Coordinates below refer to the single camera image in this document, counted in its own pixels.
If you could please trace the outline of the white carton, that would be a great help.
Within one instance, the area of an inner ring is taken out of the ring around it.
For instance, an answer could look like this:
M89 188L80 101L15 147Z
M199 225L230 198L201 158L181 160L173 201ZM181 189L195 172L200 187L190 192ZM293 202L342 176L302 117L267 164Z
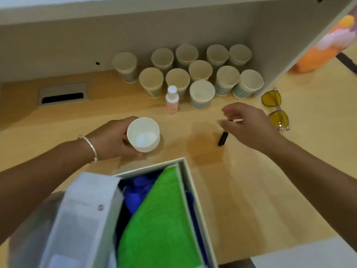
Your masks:
M106 268L123 203L120 180L82 172L70 184L39 268Z

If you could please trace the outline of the white paper sheet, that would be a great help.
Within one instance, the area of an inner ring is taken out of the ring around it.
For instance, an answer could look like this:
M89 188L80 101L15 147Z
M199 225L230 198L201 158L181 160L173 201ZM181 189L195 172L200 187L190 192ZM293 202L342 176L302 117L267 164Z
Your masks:
M253 257L256 268L357 268L357 253L340 237Z

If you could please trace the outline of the yellow lens glasses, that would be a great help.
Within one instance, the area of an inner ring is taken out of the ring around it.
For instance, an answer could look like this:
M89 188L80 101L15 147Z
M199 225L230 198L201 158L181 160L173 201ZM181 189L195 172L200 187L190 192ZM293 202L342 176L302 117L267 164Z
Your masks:
M271 123L279 130L290 130L290 122L288 115L281 109L282 97L277 89L270 90L261 96L261 102L268 108L275 108L268 115Z

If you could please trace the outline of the white shelf unit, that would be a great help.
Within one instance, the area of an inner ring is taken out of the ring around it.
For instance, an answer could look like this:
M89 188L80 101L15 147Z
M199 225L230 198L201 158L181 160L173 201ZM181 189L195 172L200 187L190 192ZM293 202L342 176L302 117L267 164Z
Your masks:
M264 88L290 69L357 0L0 0L0 87L107 71L119 52L246 44Z

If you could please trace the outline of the person's right hand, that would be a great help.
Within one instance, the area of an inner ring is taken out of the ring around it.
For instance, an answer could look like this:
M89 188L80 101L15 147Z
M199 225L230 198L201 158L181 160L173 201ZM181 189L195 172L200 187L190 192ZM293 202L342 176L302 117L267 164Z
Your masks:
M245 105L243 129L235 138L247 147L267 154L283 142L283 136L273 126L263 110L248 104Z

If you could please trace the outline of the person's right forearm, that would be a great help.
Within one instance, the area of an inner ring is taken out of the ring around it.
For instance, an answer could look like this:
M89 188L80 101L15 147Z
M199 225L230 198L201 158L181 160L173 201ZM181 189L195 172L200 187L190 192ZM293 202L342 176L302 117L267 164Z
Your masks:
M357 179L279 135L267 156L357 252Z

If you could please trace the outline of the group of upside-down paper cups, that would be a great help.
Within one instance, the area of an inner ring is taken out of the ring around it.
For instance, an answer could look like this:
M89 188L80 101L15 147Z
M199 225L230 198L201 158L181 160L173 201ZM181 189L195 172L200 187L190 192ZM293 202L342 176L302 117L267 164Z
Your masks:
M209 107L216 94L216 88L208 81L213 74L210 63L194 60L189 64L188 71L173 68L174 53L168 48L156 49L151 55L151 62L154 67L145 68L137 74L136 56L130 52L121 52L114 56L112 65L125 82L133 83L139 80L145 93L151 98L161 95L163 82L166 81L167 88L170 85L177 87L180 99L189 90L190 104L195 110Z

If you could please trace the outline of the white paper cup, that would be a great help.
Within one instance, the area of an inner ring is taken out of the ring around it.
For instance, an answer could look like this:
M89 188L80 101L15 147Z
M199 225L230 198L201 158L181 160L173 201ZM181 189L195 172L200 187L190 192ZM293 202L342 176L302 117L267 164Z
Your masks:
M145 154L153 152L160 143L158 123L148 117L137 118L127 128L127 139L137 151Z

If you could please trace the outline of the small pink bottle white cap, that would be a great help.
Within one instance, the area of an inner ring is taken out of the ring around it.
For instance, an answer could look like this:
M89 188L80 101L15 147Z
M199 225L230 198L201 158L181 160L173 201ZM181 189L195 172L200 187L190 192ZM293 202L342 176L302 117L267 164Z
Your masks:
M169 115L174 115L179 110L179 94L177 92L177 87L174 85L168 86L166 94L166 106Z

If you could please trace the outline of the person's left forearm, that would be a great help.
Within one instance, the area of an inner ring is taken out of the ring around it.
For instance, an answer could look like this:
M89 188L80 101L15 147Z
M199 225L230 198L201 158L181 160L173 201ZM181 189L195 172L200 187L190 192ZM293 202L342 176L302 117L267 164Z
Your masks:
M0 172L0 245L59 185L97 158L84 137Z

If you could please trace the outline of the person's left hand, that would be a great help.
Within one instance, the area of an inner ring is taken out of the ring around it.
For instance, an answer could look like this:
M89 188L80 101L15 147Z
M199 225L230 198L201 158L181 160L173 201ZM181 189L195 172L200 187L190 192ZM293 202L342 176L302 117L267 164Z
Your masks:
M111 120L86 135L96 150L99 160L123 157L123 139L127 140L127 128L137 118L131 116L121 120Z

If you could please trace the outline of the white open cardboard box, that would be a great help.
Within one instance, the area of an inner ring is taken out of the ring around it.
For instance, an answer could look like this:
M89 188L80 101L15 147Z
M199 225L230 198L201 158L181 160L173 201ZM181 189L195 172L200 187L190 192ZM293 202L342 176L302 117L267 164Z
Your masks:
M202 255L204 265L206 268L219 268L203 215L200 199L185 157L157 164L150 163L148 166L140 165L134 167L132 170L125 171L124 168L115 169L112 171L111 175L119 177L119 179L133 179L136 176L158 171L174 164L177 165L181 173L181 190L184 194L184 200L187 202L187 213L189 219L192 221L197 246Z

